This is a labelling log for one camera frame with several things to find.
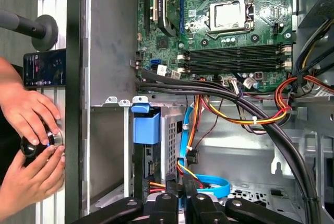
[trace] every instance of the blue plastic latch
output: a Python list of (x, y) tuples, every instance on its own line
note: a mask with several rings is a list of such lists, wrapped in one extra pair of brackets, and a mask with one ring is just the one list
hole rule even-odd
[(133, 113), (148, 113), (150, 111), (150, 104), (135, 104), (131, 107)]
[(134, 118), (134, 143), (154, 145), (160, 142), (160, 113), (152, 118)]

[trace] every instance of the screw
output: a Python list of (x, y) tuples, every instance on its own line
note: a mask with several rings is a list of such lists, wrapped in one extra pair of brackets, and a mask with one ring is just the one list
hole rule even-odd
[(127, 205), (128, 206), (135, 206), (135, 205), (137, 205), (137, 202), (135, 202), (134, 199), (131, 199), (131, 200), (129, 200), (129, 202), (127, 203)]
[(201, 201), (203, 201), (203, 200), (205, 199), (204, 195), (202, 195), (202, 194), (198, 194), (198, 195), (196, 196), (196, 198), (198, 198), (198, 199), (201, 200)]
[(232, 204), (236, 207), (241, 207), (242, 203), (240, 201), (232, 201)]
[(165, 194), (164, 196), (162, 196), (163, 199), (171, 199), (172, 197), (170, 197), (168, 194)]
[(189, 130), (189, 124), (183, 124), (182, 129), (183, 130)]

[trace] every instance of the cpu socket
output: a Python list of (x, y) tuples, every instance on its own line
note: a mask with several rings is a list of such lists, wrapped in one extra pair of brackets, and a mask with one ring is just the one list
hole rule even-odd
[(249, 32), (254, 28), (254, 0), (234, 0), (210, 5), (209, 32)]

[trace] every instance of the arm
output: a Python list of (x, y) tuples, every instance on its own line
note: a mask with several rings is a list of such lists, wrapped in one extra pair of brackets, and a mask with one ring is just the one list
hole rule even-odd
[(17, 89), (24, 89), (20, 75), (8, 61), (0, 57), (0, 105), (2, 100), (5, 100), (6, 97), (11, 95), (7, 92)]

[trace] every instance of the motherboard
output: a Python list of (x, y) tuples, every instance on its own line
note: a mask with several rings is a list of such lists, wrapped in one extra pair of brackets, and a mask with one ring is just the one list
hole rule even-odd
[(293, 35), (292, 0), (139, 0), (136, 64), (269, 91), (291, 71)]

